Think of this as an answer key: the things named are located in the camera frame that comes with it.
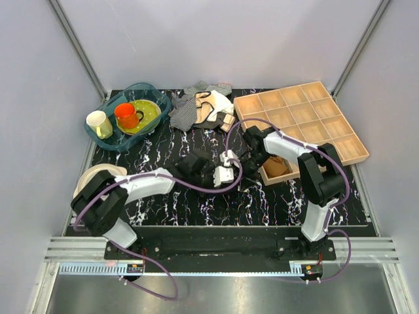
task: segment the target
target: beige plate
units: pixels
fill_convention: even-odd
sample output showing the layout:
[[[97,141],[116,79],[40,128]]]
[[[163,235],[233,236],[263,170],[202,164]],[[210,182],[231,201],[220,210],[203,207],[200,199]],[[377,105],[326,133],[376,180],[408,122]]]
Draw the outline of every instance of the beige plate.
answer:
[[[92,177],[97,174],[99,171],[108,170],[112,175],[126,175],[127,170],[123,167],[118,167],[111,164],[98,164],[93,166],[84,172],[77,183],[76,189],[73,193],[73,198],[77,196],[78,193],[86,186],[86,184],[92,179]]]

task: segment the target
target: translucent blue tray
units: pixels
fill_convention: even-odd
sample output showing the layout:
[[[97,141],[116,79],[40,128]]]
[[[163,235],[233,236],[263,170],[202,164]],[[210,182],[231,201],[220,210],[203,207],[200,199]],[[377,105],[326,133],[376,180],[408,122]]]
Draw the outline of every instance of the translucent blue tray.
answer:
[[[132,136],[126,135],[117,127],[113,111],[116,106],[121,103],[129,103],[130,101],[140,99],[146,99],[156,103],[160,107],[162,113],[137,134]],[[159,92],[153,85],[147,83],[137,83],[121,91],[109,101],[106,101],[101,107],[96,109],[104,111],[111,121],[113,128],[112,136],[107,139],[100,139],[96,133],[90,129],[86,121],[84,121],[84,129],[99,147],[105,150],[117,150],[119,152],[124,152],[140,142],[148,133],[152,132],[161,122],[163,122],[168,115],[171,106],[172,103],[170,102],[169,97]]]

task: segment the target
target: black tabletop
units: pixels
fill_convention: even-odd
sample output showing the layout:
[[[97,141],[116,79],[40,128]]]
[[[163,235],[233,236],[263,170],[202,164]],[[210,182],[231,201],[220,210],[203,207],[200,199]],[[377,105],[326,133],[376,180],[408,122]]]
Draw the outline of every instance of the black tabletop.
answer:
[[[262,89],[233,90],[229,98],[252,94]],[[230,147],[240,155],[246,149],[242,129],[231,137]],[[168,118],[145,140],[129,151],[117,153],[99,147],[92,166],[109,163],[125,167],[128,174],[154,170],[186,156],[199,148],[219,160],[226,133],[222,130],[193,129],[183,132],[169,127]],[[345,167],[350,182],[350,197],[338,206],[331,219],[335,225],[367,225],[354,176]],[[301,225],[307,201],[299,179],[265,186],[261,179],[246,182],[246,189],[225,194],[201,194],[175,185],[166,195],[155,195],[128,204],[122,218],[132,226],[286,226]]]

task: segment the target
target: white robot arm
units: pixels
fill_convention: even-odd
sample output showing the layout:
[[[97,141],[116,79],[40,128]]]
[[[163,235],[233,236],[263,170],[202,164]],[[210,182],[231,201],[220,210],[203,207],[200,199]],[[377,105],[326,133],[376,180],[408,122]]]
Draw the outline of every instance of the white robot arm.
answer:
[[[292,143],[282,135],[278,135],[272,129],[247,129],[244,139],[251,150],[247,156],[241,158],[240,163],[244,175],[248,177],[254,175],[272,155],[281,156],[299,165],[302,188],[308,197],[307,214],[299,242],[301,251],[309,253],[321,246],[326,238],[323,224],[327,218],[327,211],[337,202],[344,190],[344,180],[334,166],[305,148],[305,143],[301,146],[302,142],[296,139],[292,139],[295,142]],[[341,165],[333,145],[324,144],[317,148],[322,149]],[[167,169],[158,168],[149,173],[142,173],[140,178],[137,178],[139,175],[114,177],[108,171],[100,171],[74,198],[71,206],[79,214],[104,188],[112,184],[118,185],[91,206],[82,221],[92,236],[104,236],[127,248],[137,240],[137,235],[129,224],[119,218],[124,205],[147,196],[170,192],[175,184],[170,177],[206,188],[231,183],[234,179],[233,170],[227,161],[231,156],[235,156],[231,151],[222,154],[224,167],[209,166],[203,170],[204,165],[208,164],[208,157],[203,152],[192,151],[184,160]],[[326,172],[322,174],[319,166],[325,166]]]

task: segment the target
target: wooden tray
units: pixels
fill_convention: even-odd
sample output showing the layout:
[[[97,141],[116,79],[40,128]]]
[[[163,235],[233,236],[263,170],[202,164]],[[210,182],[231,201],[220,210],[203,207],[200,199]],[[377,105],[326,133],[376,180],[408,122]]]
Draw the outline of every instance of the wooden tray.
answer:
[[[238,118],[262,118],[271,121],[286,134],[312,144],[331,143],[336,147],[344,166],[363,162],[369,156],[336,103],[321,82],[302,84],[259,94],[237,97],[234,107]],[[262,122],[244,122],[244,130]],[[260,173],[266,185],[295,179],[300,176],[298,166],[285,162],[289,173],[268,177],[263,167]]]

